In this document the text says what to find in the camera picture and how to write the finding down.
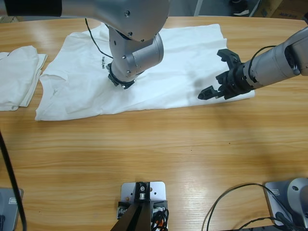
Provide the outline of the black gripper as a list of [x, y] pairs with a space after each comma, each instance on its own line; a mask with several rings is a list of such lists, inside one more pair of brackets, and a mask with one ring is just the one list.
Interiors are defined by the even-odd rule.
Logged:
[[107, 65], [107, 70], [109, 72], [108, 78], [115, 86], [120, 85], [124, 89], [128, 89], [135, 83], [137, 74], [125, 63], [111, 62]]
[[254, 90], [244, 75], [244, 64], [238, 54], [229, 49], [220, 49], [217, 55], [221, 58], [221, 61], [228, 65], [229, 69], [216, 76], [219, 84], [217, 90], [213, 86], [209, 86], [201, 90], [198, 94], [198, 99], [209, 100], [222, 97], [227, 100]]

